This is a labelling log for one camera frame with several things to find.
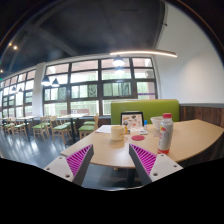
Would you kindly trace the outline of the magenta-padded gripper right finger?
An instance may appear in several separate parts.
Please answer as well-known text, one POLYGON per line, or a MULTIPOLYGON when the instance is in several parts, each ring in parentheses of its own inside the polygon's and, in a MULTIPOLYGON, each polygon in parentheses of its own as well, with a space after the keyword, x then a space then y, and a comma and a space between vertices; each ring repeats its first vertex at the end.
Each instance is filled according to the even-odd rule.
POLYGON ((165 154, 154 154, 134 144, 129 145, 131 156, 141 183, 147 185, 182 169, 165 154))

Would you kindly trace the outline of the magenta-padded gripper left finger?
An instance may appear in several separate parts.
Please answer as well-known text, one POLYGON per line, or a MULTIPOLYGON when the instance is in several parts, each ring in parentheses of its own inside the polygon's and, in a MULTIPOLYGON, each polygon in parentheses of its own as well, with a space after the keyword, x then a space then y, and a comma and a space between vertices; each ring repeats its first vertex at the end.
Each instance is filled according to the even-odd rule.
POLYGON ((69 156, 57 157, 44 170, 81 186, 93 155, 93 145, 90 144, 69 156))

